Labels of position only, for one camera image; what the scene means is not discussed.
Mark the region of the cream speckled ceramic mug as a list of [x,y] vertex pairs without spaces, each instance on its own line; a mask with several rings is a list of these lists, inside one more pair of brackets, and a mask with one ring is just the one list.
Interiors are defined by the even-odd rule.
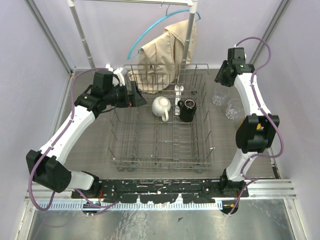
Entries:
[[171,103],[168,98],[164,96],[156,97],[152,102],[152,113],[156,117],[161,117],[163,122],[169,120],[169,111],[171,109]]

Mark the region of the black mug cream inside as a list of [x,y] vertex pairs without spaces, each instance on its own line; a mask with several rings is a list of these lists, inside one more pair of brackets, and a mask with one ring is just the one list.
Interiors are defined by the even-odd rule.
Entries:
[[177,106],[180,109],[179,118],[185,123],[192,122],[197,110],[195,101],[192,99],[179,100]]

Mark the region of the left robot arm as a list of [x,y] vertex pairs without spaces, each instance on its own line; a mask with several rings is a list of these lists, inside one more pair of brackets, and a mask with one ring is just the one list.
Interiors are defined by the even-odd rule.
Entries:
[[99,195],[101,184],[97,176],[71,171],[64,166],[71,149],[100,114],[109,112],[108,106],[113,109],[140,107],[147,101],[123,67],[115,70],[96,68],[94,71],[92,84],[77,98],[71,99],[71,112],[58,131],[38,151],[27,153],[29,187],[37,183],[55,193],[79,189],[88,198]]

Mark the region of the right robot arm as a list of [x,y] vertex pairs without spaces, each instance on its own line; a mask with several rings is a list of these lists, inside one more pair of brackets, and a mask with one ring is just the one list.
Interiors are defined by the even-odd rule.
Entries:
[[235,134],[237,151],[219,178],[220,193],[231,197],[245,186],[246,173],[253,161],[271,147],[280,118],[271,114],[264,103],[255,67],[246,62],[244,48],[228,49],[215,82],[237,89],[245,114]]

